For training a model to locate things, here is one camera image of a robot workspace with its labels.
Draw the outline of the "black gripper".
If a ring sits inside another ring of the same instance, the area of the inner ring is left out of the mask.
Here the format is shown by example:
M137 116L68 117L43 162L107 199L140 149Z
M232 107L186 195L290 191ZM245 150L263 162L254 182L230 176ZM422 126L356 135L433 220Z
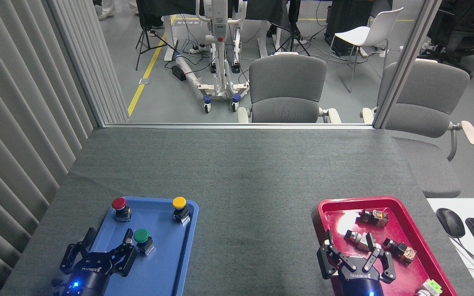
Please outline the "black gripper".
M368 232L365 238L370 256L363 268L358 268L354 272L346 267L339 270L341 262L346 261L346 256L335 247L332 230L325 232L325 240L317 251L318 263L324 279L331 279L333 274L339 271L343 296L383 296L380 281L390 284L396 279L391 253L384 251L381 247L376 247L372 232ZM382 264L381 275L373 268L376 259L380 259Z
M106 253L106 256L90 256L97 232L90 227L83 240L67 246L60 263L64 274L71 274L68 281L55 278L51 281L54 296L103 296L112 274L126 277L137 257L133 244L133 230L128 228L123 242ZM82 259L75 263L77 255Z

